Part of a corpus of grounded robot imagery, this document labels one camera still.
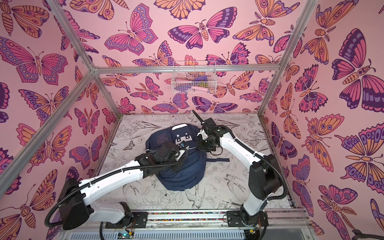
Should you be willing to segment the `navy blue student backpack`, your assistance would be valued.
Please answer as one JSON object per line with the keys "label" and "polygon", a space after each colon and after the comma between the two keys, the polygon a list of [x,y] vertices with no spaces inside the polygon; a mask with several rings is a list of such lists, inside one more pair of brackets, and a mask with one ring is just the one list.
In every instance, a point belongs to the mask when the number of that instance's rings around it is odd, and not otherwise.
{"label": "navy blue student backpack", "polygon": [[228,158],[210,159],[207,153],[198,149],[200,129],[191,124],[180,124],[153,133],[146,141],[149,151],[159,149],[163,143],[176,145],[185,142],[189,153],[187,159],[178,165],[166,167],[157,174],[163,186],[170,191],[184,191],[196,186],[204,177],[206,163],[229,162]]}

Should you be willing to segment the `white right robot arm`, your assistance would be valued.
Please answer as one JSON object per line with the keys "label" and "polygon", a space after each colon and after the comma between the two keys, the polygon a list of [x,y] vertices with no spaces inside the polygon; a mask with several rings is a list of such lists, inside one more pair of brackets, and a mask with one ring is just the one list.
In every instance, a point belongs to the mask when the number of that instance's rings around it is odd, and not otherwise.
{"label": "white right robot arm", "polygon": [[200,150],[210,152],[216,147],[227,150],[249,171],[250,195],[240,210],[245,220],[263,213],[270,201],[287,196],[289,188],[274,155],[261,154],[240,140],[230,128],[217,125],[211,118],[203,120],[196,111],[192,113],[202,127],[198,134]]}

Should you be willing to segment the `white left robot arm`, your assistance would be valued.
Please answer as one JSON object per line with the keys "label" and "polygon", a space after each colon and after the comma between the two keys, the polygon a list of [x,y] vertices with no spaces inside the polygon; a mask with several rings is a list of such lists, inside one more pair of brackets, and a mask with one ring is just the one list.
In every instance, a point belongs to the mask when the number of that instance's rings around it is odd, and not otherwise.
{"label": "white left robot arm", "polygon": [[143,153],[128,164],[105,174],[82,182],[67,180],[44,224],[46,227],[61,226],[64,230],[73,230],[87,222],[109,223],[118,228],[128,227],[134,216],[127,203],[101,206],[96,201],[128,183],[180,165],[188,156],[189,145],[186,142],[179,145],[165,142],[160,149]]}

